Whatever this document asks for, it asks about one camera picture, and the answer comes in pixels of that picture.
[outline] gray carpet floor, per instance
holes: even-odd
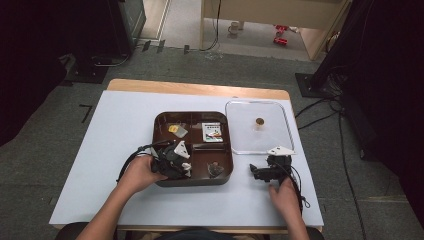
[[[186,82],[289,92],[294,112],[316,99],[302,98],[294,74],[313,73],[319,63],[223,55],[209,60],[204,52],[183,54],[165,48],[137,49],[124,64],[110,68],[103,84],[58,86],[28,120],[19,135],[0,147],[0,239],[54,239],[48,224],[91,116],[114,78]],[[331,113],[322,103],[302,114],[298,126]],[[347,119],[341,119],[347,169],[351,176],[367,239],[423,239],[424,232],[397,177],[380,162],[359,158],[359,146]],[[324,218],[326,239],[363,239],[346,179],[338,117],[300,130]],[[286,239],[274,235],[272,239]]]

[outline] small round object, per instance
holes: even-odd
[[[264,125],[265,120],[263,118],[256,118],[256,124],[258,124],[259,126]]]

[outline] hand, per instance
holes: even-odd
[[[280,185],[278,192],[272,185],[269,185],[269,195],[274,206],[287,221],[294,218],[301,218],[299,201],[296,191],[290,178],[286,178]]]
[[[132,196],[152,183],[167,179],[166,176],[160,173],[152,172],[151,162],[152,156],[149,155],[134,158],[119,181],[117,188]]]

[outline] small card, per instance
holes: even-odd
[[[222,142],[221,123],[202,123],[204,142]]]

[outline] brown tray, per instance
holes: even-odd
[[[204,142],[202,123],[220,123],[222,142]],[[188,131],[179,138],[168,131],[169,126],[179,125]],[[190,155],[187,159],[191,163],[191,177],[177,180],[163,180],[156,184],[161,187],[207,186],[226,183],[233,171],[233,156],[231,153],[230,134],[227,117],[219,112],[163,112],[155,118],[153,142],[163,140],[184,140]],[[158,145],[155,150],[166,147]],[[215,178],[211,178],[208,164],[218,163],[224,171]]]

